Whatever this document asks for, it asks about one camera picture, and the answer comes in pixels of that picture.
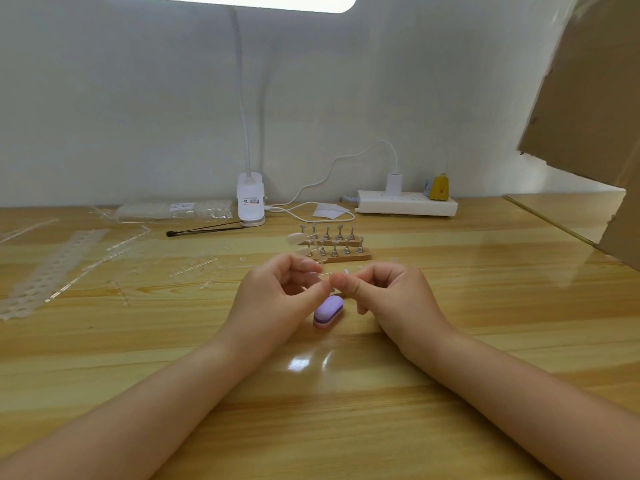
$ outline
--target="person's right hand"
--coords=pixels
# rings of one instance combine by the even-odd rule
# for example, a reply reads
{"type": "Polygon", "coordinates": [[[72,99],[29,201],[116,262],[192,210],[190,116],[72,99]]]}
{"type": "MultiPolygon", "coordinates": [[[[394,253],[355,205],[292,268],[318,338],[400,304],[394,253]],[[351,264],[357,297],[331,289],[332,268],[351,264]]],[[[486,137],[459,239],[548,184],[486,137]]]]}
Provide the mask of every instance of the person's right hand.
{"type": "Polygon", "coordinates": [[[414,363],[425,353],[435,353],[455,331],[417,267],[378,263],[356,274],[333,273],[330,282],[357,301],[360,315],[372,311],[389,338],[414,363]]]}

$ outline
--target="hand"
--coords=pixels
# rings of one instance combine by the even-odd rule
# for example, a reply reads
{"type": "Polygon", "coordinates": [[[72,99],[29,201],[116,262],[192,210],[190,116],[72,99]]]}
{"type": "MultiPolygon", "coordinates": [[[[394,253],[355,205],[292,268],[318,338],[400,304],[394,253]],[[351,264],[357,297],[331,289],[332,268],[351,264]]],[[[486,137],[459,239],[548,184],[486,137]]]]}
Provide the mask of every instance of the hand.
{"type": "Polygon", "coordinates": [[[435,352],[455,330],[417,267],[373,264],[356,274],[334,273],[330,282],[358,302],[360,315],[371,310],[389,338],[414,363],[425,353],[435,352]]]}
{"type": "Polygon", "coordinates": [[[252,268],[240,283],[218,338],[257,367],[329,298],[331,285],[317,275],[322,270],[296,254],[279,254],[252,268]]]}

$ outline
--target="label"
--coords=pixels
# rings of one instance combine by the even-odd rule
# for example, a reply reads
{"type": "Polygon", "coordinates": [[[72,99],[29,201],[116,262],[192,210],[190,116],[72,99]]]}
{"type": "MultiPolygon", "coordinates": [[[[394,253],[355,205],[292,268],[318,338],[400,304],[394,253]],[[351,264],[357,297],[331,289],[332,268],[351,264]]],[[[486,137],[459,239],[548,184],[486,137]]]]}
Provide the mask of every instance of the label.
{"type": "Polygon", "coordinates": [[[195,202],[174,203],[169,212],[177,212],[178,210],[193,210],[195,202]]]}

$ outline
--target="purple nail buffer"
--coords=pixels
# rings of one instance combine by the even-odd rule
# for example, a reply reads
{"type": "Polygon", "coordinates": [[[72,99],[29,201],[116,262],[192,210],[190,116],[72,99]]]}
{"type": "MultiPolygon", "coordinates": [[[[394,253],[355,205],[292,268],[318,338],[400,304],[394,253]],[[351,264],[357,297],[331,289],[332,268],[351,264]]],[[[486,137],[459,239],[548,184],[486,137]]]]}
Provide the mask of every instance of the purple nail buffer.
{"type": "Polygon", "coordinates": [[[314,325],[318,328],[327,328],[342,314],[344,300],[339,296],[330,296],[314,312],[314,325]]]}

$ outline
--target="person's left hand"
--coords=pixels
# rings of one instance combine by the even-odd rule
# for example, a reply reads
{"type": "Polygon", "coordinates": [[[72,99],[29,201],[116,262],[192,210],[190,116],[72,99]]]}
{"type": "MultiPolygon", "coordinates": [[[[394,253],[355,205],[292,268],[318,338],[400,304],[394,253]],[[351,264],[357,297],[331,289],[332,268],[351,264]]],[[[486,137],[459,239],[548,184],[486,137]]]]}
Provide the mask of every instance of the person's left hand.
{"type": "Polygon", "coordinates": [[[257,366],[329,297],[331,284],[317,275],[322,270],[296,254],[279,254],[252,268],[217,335],[257,366]]]}

